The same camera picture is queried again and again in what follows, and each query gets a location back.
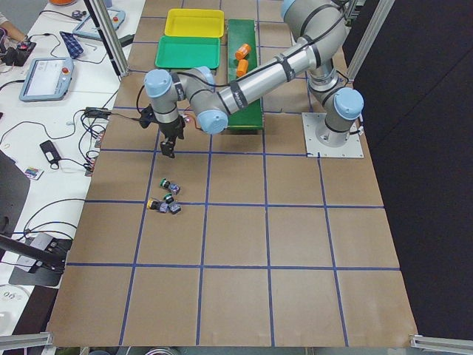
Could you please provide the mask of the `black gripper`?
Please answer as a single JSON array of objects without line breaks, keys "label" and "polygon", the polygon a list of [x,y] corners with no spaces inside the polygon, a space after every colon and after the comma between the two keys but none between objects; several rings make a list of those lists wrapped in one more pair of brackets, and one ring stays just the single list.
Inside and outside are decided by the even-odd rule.
[{"label": "black gripper", "polygon": [[186,123],[181,115],[169,123],[159,123],[160,131],[164,134],[165,140],[161,142],[161,152],[169,158],[175,158],[175,141],[179,138],[184,140],[184,129]]}]

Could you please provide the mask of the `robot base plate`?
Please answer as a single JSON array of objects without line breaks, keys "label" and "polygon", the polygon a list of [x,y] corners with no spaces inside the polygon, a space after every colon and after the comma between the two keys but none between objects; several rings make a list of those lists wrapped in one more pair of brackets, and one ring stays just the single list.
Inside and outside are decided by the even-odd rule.
[{"label": "robot base plate", "polygon": [[347,132],[334,132],[325,126],[325,116],[325,113],[302,113],[306,155],[309,158],[363,158],[356,124]]}]

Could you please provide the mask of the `person's forearm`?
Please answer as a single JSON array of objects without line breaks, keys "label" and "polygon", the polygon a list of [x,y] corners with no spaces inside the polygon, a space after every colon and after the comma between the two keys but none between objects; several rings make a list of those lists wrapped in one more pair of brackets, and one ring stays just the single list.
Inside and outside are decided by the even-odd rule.
[{"label": "person's forearm", "polygon": [[17,28],[3,13],[0,13],[0,27],[14,41],[28,41],[28,36]]}]

